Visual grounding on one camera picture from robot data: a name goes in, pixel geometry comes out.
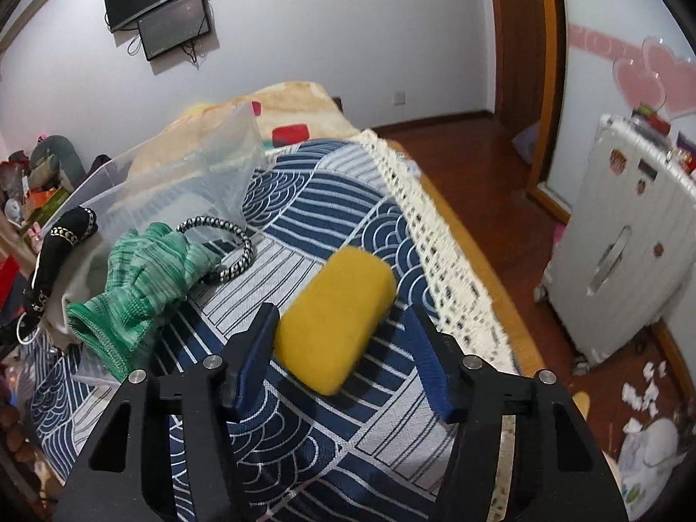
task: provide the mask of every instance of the blue and white patterned fabric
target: blue and white patterned fabric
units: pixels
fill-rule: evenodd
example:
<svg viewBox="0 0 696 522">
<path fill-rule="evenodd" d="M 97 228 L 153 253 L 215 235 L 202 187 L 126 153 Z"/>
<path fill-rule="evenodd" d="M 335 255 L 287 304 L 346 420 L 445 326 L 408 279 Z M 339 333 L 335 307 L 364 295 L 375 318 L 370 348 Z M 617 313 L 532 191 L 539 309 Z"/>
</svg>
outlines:
<svg viewBox="0 0 696 522">
<path fill-rule="evenodd" d="M 246 497 L 259 520 L 425 520 L 448 462 L 454 429 L 430 410 L 407 351 L 405 305 L 434 315 L 404 217 L 370 157 L 347 141 L 310 141 L 277 155 L 255 175 L 244 213 L 258 257 L 240 278 L 196 287 L 164 328 L 157 374 L 182 370 L 244 331 L 263 302 L 286 310 L 342 245 L 387 261 L 398 299 L 339 394 L 326 398 L 272 362 L 257 409 L 229 424 Z M 238 256 L 217 241 L 211 248 Z M 51 359 L 40 341 L 31 415 L 45 454 L 67 478 L 114 389 L 75 382 L 79 350 Z M 195 519 L 180 418 L 171 419 L 179 517 Z"/>
</svg>

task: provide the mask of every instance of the sponge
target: sponge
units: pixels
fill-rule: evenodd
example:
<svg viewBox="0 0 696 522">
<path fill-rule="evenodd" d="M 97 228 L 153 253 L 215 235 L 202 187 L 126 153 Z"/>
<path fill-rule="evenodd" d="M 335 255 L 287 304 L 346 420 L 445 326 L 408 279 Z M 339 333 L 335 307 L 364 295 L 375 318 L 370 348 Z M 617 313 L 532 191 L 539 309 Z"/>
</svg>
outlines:
<svg viewBox="0 0 696 522">
<path fill-rule="evenodd" d="M 278 361 L 312 390 L 335 395 L 395 296 L 387 263 L 355 247 L 339 249 L 283 314 Z"/>
</svg>

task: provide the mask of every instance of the pink wall decal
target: pink wall decal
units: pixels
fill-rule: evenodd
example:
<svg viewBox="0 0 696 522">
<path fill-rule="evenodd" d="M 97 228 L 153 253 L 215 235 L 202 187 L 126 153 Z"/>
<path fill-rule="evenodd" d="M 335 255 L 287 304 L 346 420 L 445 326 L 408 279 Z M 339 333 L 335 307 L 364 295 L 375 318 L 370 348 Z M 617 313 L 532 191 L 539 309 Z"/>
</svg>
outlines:
<svg viewBox="0 0 696 522">
<path fill-rule="evenodd" d="M 614 81 L 630 107 L 665 106 L 674 119 L 696 113 L 696 64 L 674 57 L 672 49 L 648 37 L 642 47 L 610 34 L 571 24 L 568 44 L 614 63 Z"/>
</svg>

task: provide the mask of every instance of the braided handle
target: braided handle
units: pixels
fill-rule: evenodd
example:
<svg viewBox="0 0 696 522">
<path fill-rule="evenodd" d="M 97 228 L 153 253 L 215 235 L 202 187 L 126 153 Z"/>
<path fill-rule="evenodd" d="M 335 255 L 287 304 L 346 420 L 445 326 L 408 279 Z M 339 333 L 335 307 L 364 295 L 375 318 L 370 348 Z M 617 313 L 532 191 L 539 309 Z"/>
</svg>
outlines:
<svg viewBox="0 0 696 522">
<path fill-rule="evenodd" d="M 206 226 L 208 228 L 218 228 L 219 230 L 227 230 L 233 233 L 239 239 L 239 242 L 244 247 L 244 252 L 241 257 L 228 268 L 220 268 L 211 273 L 208 273 L 203 277 L 203 282 L 206 284 L 222 284 L 224 282 L 229 282 L 234 278 L 240 276 L 247 268 L 251 266 L 256 258 L 256 252 L 254 251 L 254 246 L 246 234 L 246 232 L 239 227 L 234 222 L 227 220 L 222 220 L 219 217 L 211 216 L 196 216 L 190 217 L 188 220 L 180 223 L 176 230 L 181 233 L 185 233 L 191 228 L 198 228 L 200 226 Z"/>
</svg>

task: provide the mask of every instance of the white lace trim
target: white lace trim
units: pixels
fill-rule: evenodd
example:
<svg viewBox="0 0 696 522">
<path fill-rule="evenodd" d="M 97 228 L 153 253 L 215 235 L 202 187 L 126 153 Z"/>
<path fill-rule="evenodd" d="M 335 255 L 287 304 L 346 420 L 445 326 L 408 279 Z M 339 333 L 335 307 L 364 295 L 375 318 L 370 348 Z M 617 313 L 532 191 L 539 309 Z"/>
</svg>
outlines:
<svg viewBox="0 0 696 522">
<path fill-rule="evenodd" d="M 438 329 L 452 334 L 467 354 L 477 354 L 499 371 L 514 373 L 512 349 L 493 313 L 488 290 L 418 179 L 396 151 L 371 130 L 353 137 L 371 156 L 401 209 L 440 316 Z"/>
</svg>

